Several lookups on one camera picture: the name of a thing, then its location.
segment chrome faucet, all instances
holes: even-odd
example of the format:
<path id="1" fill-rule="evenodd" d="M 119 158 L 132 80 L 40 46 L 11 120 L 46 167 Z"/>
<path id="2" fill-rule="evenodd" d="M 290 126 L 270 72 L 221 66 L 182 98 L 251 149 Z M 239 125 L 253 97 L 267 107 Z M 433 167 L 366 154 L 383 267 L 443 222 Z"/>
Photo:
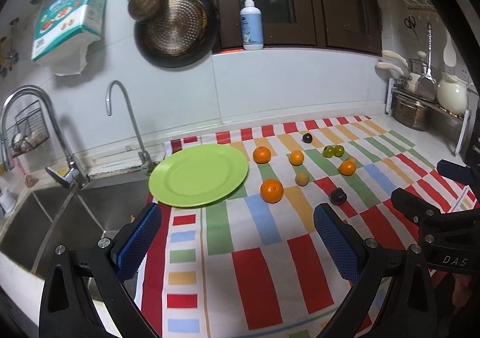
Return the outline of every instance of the chrome faucet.
<path id="1" fill-rule="evenodd" d="M 57 115 L 55 114 L 55 109 L 53 108 L 52 100 L 50 96 L 38 86 L 33 85 L 26 85 L 19 87 L 15 90 L 8 98 L 5 100 L 3 104 L 3 108 L 0 113 L 0 156 L 3 162 L 3 167 L 6 171 L 10 171 L 14 168 L 12 163 L 11 152 L 9 149 L 9 142 L 6 141 L 7 139 L 7 130 L 5 128 L 5 123 L 7 121 L 7 114 L 10 110 L 12 104 L 20 97 L 24 95 L 33 95 L 39 98 L 43 104 L 45 105 L 46 112 L 49 114 L 50 121 L 52 123 L 53 130 L 55 135 L 57 135 L 57 139 L 60 143 L 60 146 L 63 148 L 63 152 L 67 157 L 67 163 L 69 167 L 69 171 L 64 176 L 58 174 L 55 170 L 51 167 L 47 167 L 45 170 L 49 173 L 54 180 L 60 183 L 64 188 L 70 188 L 74 182 L 78 184 L 80 188 L 83 188 L 88 183 L 88 175 L 85 173 L 82 165 L 78 161 L 78 159 L 73 154 L 70 146 L 68 145 L 65 137 L 60 130 Z"/>
<path id="2" fill-rule="evenodd" d="M 140 132 L 138 131 L 137 121 L 135 120 L 134 111 L 131 108 L 130 98 L 128 97 L 127 89 L 119 80 L 111 81 L 109 86 L 106 88 L 106 96 L 105 96 L 106 114 L 109 116 L 112 115 L 112 108 L 110 105 L 110 96 L 112 94 L 112 88 L 114 85 L 117 85 L 118 87 L 120 87 L 120 89 L 122 90 L 123 96 L 125 97 L 125 102 L 127 103 L 130 120 L 131 120 L 131 123 L 133 124 L 133 129 L 135 130 L 135 134 L 137 135 L 138 145 L 140 145 L 141 151 L 138 151 L 138 156 L 142 161 L 141 169 L 145 174 L 149 176 L 152 173 L 153 169 L 155 168 L 155 165 L 152 162 L 152 158 L 150 157 L 150 154 L 148 153 L 148 151 L 145 149 L 145 146 L 143 145 L 142 137 L 140 136 Z"/>

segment blue rectangle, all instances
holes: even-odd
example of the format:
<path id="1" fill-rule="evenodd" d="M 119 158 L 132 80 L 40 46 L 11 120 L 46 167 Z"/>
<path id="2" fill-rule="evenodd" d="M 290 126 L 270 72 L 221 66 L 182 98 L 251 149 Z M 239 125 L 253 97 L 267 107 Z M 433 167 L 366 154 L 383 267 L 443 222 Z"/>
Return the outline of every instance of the blue rectangle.
<path id="1" fill-rule="evenodd" d="M 392 195 L 392 192 L 397 188 L 390 179 L 380 171 L 380 169 L 374 164 L 368 164 L 363 166 L 368 175 L 371 176 L 380 187 L 385 190 L 386 194 Z"/>
<path id="2" fill-rule="evenodd" d="M 245 202 L 258 230 L 262 244 L 268 246 L 269 244 L 280 243 L 282 237 L 270 212 L 270 207 L 260 194 L 245 197 Z"/>
<path id="3" fill-rule="evenodd" d="M 195 230 L 174 232 L 170 237 L 171 243 L 186 242 L 188 240 L 195 240 Z"/>
<path id="4" fill-rule="evenodd" d="M 198 319 L 168 319 L 169 333 L 199 333 L 200 321 Z"/>

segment stainless steel sink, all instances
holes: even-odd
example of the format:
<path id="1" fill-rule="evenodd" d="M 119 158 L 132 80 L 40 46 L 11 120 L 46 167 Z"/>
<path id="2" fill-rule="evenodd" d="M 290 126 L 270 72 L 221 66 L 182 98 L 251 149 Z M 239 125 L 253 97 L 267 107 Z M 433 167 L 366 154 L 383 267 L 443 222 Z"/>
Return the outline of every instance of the stainless steel sink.
<path id="1" fill-rule="evenodd" d="M 9 225 L 0 251 L 45 278 L 55 248 L 89 249 L 102 237 L 113 238 L 145 206 L 148 181 L 143 173 L 93 180 L 80 190 L 61 187 L 32 192 Z M 136 278 L 125 282 L 134 298 Z M 89 280 L 92 297 L 101 300 Z"/>

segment scissors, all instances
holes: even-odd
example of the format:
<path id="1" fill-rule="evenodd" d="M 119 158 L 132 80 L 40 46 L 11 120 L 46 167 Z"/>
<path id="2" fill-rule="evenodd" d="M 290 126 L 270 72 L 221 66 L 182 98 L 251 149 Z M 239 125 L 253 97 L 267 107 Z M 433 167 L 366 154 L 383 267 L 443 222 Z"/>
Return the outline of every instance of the scissors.
<path id="1" fill-rule="evenodd" d="M 416 38 L 418 39 L 419 36 L 417 34 L 417 30 L 415 29 L 417 27 L 417 21 L 415 21 L 415 17 L 414 16 L 408 16 L 407 18 L 405 18 L 404 20 L 405 22 L 405 26 L 408 28 L 408 29 L 412 29 L 413 32 L 415 33 L 415 36 Z"/>

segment white pan handle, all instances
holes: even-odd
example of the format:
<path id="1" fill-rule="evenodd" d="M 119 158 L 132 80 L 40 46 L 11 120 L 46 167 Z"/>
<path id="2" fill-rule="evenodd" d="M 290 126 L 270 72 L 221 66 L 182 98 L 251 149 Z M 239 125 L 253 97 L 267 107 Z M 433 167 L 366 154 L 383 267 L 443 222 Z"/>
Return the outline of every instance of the white pan handle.
<path id="1" fill-rule="evenodd" d="M 397 71 L 400 74 L 400 76 L 402 77 L 405 76 L 405 73 L 403 72 L 403 70 L 399 66 L 392 63 L 377 62 L 375 67 L 380 68 L 382 70 L 394 70 L 394 71 Z"/>
<path id="2" fill-rule="evenodd" d="M 389 59 L 397 59 L 399 60 L 406 68 L 409 68 L 409 63 L 407 62 L 407 60 L 400 56 L 399 54 L 397 54 L 396 52 L 393 52 L 393 51 L 382 51 L 382 56 L 384 57 L 388 57 Z"/>

